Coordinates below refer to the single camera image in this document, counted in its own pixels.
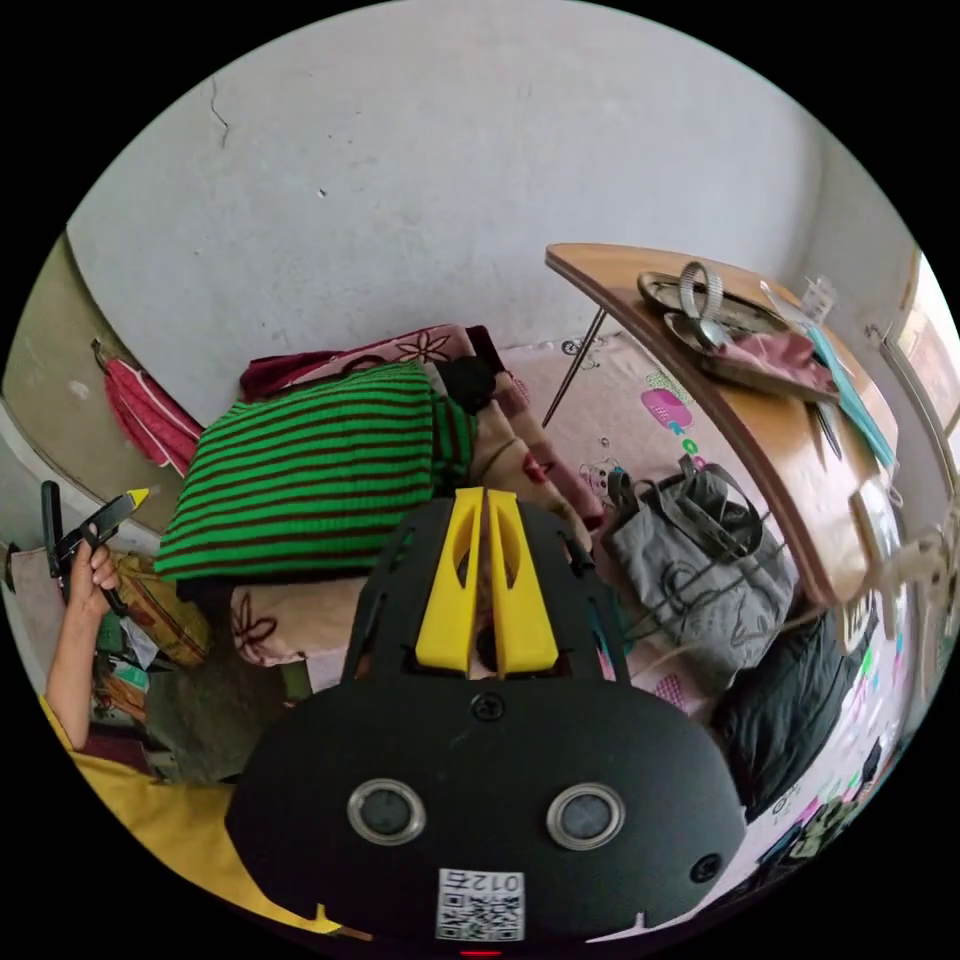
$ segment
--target person's arm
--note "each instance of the person's arm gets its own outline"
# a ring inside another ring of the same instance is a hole
[[[110,609],[103,590],[118,586],[110,551],[100,547],[92,553],[86,541],[81,543],[70,572],[70,600],[46,691],[47,704],[74,750],[83,749],[90,731],[93,658],[100,624]]]

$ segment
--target window frame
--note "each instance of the window frame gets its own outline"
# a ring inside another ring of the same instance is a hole
[[[949,489],[956,493],[960,490],[960,464],[955,462],[953,451],[950,449],[948,437],[960,422],[960,403],[950,415],[950,419],[945,425],[940,424],[940,417],[934,409],[933,402],[927,394],[923,382],[917,376],[912,364],[907,359],[907,355],[900,347],[900,335],[903,333],[907,320],[910,318],[910,311],[913,307],[914,297],[917,293],[917,285],[920,278],[920,247],[913,245],[913,254],[910,258],[910,274],[907,283],[904,286],[903,297],[900,300],[900,310],[893,319],[886,332],[880,337],[880,351],[883,353],[887,363],[892,368],[901,385],[906,389],[911,401],[916,407],[921,419],[924,421],[931,439],[937,447],[940,461],[940,467],[943,477],[947,481]]]

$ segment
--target striped sweater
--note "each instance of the striped sweater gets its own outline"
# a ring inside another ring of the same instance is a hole
[[[464,482],[475,436],[418,363],[237,402],[197,445],[156,572],[369,570],[407,513]]]

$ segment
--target gray bag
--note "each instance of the gray bag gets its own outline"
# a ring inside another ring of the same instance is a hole
[[[662,630],[689,647],[688,659],[708,695],[737,671],[756,666],[793,603],[795,582],[780,545],[756,507],[723,467],[649,480],[639,501],[620,473],[619,515],[604,538],[649,616],[643,633]],[[744,504],[730,502],[735,490]]]

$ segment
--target yellow robot part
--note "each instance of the yellow robot part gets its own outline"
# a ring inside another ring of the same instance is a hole
[[[417,638],[417,663],[422,667],[470,673],[470,651],[477,613],[480,571],[480,518],[483,488],[458,490],[437,573]],[[469,553],[461,585],[458,570]]]
[[[517,507],[516,494],[488,493],[490,587],[497,675],[550,670],[559,652]]]

